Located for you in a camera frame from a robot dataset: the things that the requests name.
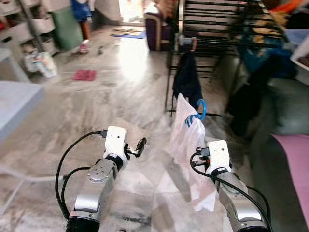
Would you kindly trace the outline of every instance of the blue mat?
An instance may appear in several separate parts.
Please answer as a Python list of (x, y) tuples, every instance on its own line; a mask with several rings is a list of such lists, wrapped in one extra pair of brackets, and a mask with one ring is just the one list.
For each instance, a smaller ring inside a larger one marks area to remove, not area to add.
[(142, 31), (139, 35), (112, 35), (114, 37), (125, 37), (125, 38), (135, 38), (135, 39), (143, 39), (146, 37), (146, 31)]

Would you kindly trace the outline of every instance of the red mat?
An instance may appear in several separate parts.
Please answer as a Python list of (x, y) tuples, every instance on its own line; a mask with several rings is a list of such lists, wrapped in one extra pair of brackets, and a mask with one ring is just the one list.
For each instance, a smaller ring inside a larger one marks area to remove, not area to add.
[(79, 69), (76, 71), (73, 80), (75, 81), (94, 81), (97, 77), (96, 70)]

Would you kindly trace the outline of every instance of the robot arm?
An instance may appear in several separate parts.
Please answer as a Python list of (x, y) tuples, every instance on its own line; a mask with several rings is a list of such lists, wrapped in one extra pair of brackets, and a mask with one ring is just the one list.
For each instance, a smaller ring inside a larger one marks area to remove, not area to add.
[(109, 126), (106, 133), (104, 158), (90, 168), (84, 185), (70, 213), (66, 232), (97, 232), (102, 211), (114, 186), (118, 172), (127, 166), (129, 154), (139, 157), (144, 150), (143, 138), (136, 149), (126, 144), (126, 129)]
[[(247, 186), (240, 181), (229, 166), (226, 141), (210, 142), (208, 148), (197, 148), (200, 160), (194, 166), (205, 166), (206, 174), (215, 176), (248, 194)], [(239, 191), (215, 181), (219, 200), (227, 211), (234, 232), (268, 232), (269, 228), (260, 210)]]

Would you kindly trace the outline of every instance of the gray sofa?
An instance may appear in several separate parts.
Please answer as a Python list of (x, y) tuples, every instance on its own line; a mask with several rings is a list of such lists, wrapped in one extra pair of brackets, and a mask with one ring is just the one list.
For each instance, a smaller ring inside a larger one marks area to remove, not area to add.
[(285, 151), (271, 134), (309, 135), (309, 86), (296, 80), (270, 80), (258, 120), (249, 159), (255, 186), (269, 201), (273, 229), (308, 232)]

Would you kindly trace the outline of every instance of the black cable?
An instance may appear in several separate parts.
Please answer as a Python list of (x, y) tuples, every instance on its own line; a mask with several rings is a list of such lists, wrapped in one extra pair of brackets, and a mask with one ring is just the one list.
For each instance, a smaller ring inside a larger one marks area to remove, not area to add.
[(262, 192), (260, 192), (259, 190), (253, 188), (253, 187), (250, 187), (247, 185), (247, 188), (256, 192), (257, 194), (259, 194), (262, 198), (263, 198), (263, 201), (265, 203), (265, 206), (266, 206), (266, 211), (267, 211), (267, 218), (269, 220), (269, 222), (271, 223), (271, 214), (270, 214), (270, 207), (269, 207), (269, 204), (268, 204), (268, 201), (267, 201), (267, 198), (264, 196), (264, 194)]
[(70, 172), (67, 176), (66, 176), (66, 179), (64, 180), (64, 183), (63, 183), (63, 186), (62, 186), (62, 190), (61, 190), (61, 202), (64, 206), (64, 211), (66, 212), (66, 214), (70, 214), (69, 211), (68, 211), (68, 208), (67, 208), (67, 205), (66, 205), (66, 200), (65, 200), (65, 196), (64, 196), (64, 193), (65, 193), (65, 190), (66, 190), (66, 186), (67, 186), (67, 183), (68, 183), (68, 180), (69, 178), (77, 171), (79, 170), (88, 170), (90, 169), (90, 167), (82, 167), (82, 168), (76, 168), (74, 169), (72, 172)]
[(266, 224), (267, 224), (267, 226), (268, 226), (270, 232), (273, 232), (272, 227), (271, 227), (271, 224), (270, 224), (270, 222), (269, 222), (269, 220), (268, 220), (268, 218), (267, 218), (267, 215), (266, 215), (265, 211), (262, 209), (262, 207), (261, 207), (252, 197), (250, 197), (247, 193), (245, 193), (245, 192), (242, 191), (241, 189), (237, 188), (236, 186), (234, 186), (234, 185), (230, 184), (229, 182), (227, 182), (227, 181), (225, 181), (225, 180), (223, 180), (223, 179), (220, 179), (220, 178), (218, 178), (218, 177), (216, 177), (216, 176), (214, 176), (214, 175), (209, 175), (209, 174), (207, 174), (207, 173), (201, 172), (201, 171), (199, 171), (198, 169), (196, 169), (195, 166), (194, 166), (194, 164), (193, 164), (193, 161), (192, 161), (192, 160), (193, 160), (193, 157), (196, 156), (196, 155), (197, 155), (197, 153), (194, 153), (194, 154), (191, 156), (191, 158), (190, 158), (190, 165), (191, 165), (191, 168), (192, 168), (196, 173), (198, 173), (198, 174), (200, 174), (200, 175), (203, 175), (203, 176), (206, 176), (206, 177), (208, 177), (208, 178), (210, 178), (210, 179), (212, 179), (212, 180), (219, 181), (219, 182), (221, 182), (222, 184), (225, 184), (225, 185), (231, 187), (232, 189), (236, 190), (237, 192), (239, 192), (240, 194), (242, 194), (243, 196), (245, 196), (246, 198), (248, 198), (248, 200), (251, 201), (251, 202), (260, 210), (260, 212), (262, 213), (262, 216), (263, 216), (263, 218), (264, 218), (264, 220), (265, 220), (265, 222), (266, 222)]
[(66, 155), (68, 154), (68, 152), (69, 152), (76, 144), (78, 144), (81, 140), (83, 140), (84, 138), (86, 138), (86, 137), (88, 137), (88, 136), (90, 136), (90, 135), (92, 135), (92, 134), (101, 134), (101, 131), (90, 132), (90, 133), (88, 133), (88, 134), (85, 134), (84, 136), (82, 136), (82, 137), (79, 138), (78, 140), (76, 140), (76, 141), (65, 151), (65, 153), (62, 155), (61, 160), (60, 160), (59, 165), (58, 165), (58, 169), (57, 169), (57, 173), (56, 173), (56, 181), (55, 181), (55, 192), (56, 192), (57, 202), (58, 202), (59, 207), (60, 207), (60, 209), (61, 209), (61, 211), (62, 211), (62, 214), (63, 214), (63, 216), (64, 216), (64, 218), (65, 218), (66, 220), (69, 219), (70, 214), (68, 214), (68, 212), (65, 211), (65, 206), (64, 206), (64, 204), (62, 203), (61, 198), (60, 198), (60, 195), (59, 195), (59, 186), (58, 186), (58, 184), (59, 184), (60, 169), (61, 169), (63, 160), (64, 160), (64, 158), (66, 157)]

